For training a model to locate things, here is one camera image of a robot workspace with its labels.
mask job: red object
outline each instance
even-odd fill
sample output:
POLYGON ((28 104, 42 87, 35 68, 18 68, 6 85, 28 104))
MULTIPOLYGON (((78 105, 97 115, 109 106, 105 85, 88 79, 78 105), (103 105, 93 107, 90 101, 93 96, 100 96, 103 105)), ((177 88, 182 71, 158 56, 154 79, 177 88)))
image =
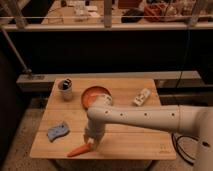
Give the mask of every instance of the red object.
POLYGON ((163 11, 165 9, 164 4, 153 4, 153 5, 147 5, 144 8, 144 16, 148 21, 155 22, 155 21, 161 21, 164 16, 163 11))
POLYGON ((81 96, 81 103, 83 107, 88 109, 100 94, 110 95, 110 92, 106 88, 100 86, 94 86, 86 89, 81 96))
POLYGON ((67 154, 67 157, 78 156, 90 151, 92 151, 92 143, 87 143, 71 151, 69 154, 67 154))

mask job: wooden table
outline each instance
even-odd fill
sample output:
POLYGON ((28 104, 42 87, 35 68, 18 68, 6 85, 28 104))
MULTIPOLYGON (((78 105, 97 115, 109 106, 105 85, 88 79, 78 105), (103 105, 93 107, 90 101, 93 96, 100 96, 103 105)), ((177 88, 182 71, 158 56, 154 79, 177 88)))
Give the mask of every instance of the wooden table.
MULTIPOLYGON (((87 123, 86 111, 81 105, 81 94, 91 86, 107 88, 114 105, 131 106, 133 98, 142 88, 151 90, 145 105, 160 105, 160 100, 151 79, 140 78, 71 78, 73 99, 63 101, 56 79, 46 106, 40 127, 36 134, 30 156, 32 158, 66 159, 67 154, 82 145, 87 123), (71 132, 53 143, 47 138, 47 130, 66 121, 71 132)), ((107 125, 106 133, 97 151, 82 154, 74 159, 175 159, 170 135, 166 132, 136 128, 126 125, 107 125)))

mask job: small white object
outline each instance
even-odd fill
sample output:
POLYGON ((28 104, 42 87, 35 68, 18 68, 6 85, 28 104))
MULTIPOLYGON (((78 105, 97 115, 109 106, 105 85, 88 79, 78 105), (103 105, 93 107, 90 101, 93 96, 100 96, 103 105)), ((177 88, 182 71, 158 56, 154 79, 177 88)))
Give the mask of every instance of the small white object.
POLYGON ((98 14, 97 12, 89 12, 89 15, 91 17, 94 17, 94 18, 100 18, 101 17, 100 14, 98 14))
POLYGON ((97 6, 86 6, 87 11, 98 11, 98 7, 97 6))
POLYGON ((133 103, 137 106, 141 106, 147 98, 150 96, 151 91, 147 88, 144 88, 133 100, 133 103))

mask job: cup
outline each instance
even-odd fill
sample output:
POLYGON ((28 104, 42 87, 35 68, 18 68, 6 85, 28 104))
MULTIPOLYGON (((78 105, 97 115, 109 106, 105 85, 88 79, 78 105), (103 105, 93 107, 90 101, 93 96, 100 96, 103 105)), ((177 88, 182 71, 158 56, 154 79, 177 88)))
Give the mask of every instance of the cup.
POLYGON ((65 101, 70 101, 72 99, 72 81, 70 79, 59 82, 58 89, 65 101))

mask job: carrot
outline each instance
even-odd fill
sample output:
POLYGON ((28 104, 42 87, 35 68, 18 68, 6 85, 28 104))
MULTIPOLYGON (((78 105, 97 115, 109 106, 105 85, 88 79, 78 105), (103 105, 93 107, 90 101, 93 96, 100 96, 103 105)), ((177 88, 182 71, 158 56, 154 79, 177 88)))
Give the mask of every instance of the carrot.
POLYGON ((90 152, 90 151, 92 151, 92 143, 87 143, 87 144, 84 144, 80 147, 77 147, 76 149, 71 151, 67 155, 67 157, 74 157, 74 156, 77 156, 79 154, 87 153, 87 152, 90 152))

